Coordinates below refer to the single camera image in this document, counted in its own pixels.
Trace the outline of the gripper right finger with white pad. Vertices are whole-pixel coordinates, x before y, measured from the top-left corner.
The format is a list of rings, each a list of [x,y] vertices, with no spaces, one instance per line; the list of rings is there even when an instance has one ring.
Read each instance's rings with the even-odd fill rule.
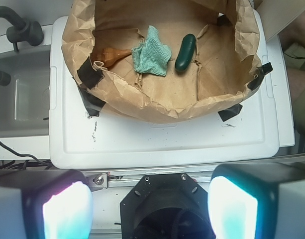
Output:
[[[305,163],[225,163],[208,214],[219,239],[305,239]]]

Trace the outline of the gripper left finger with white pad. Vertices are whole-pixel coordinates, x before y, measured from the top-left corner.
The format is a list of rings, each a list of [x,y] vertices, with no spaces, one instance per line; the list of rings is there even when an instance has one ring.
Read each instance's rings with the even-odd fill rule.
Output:
[[[0,170],[0,239],[87,239],[93,196],[78,170]]]

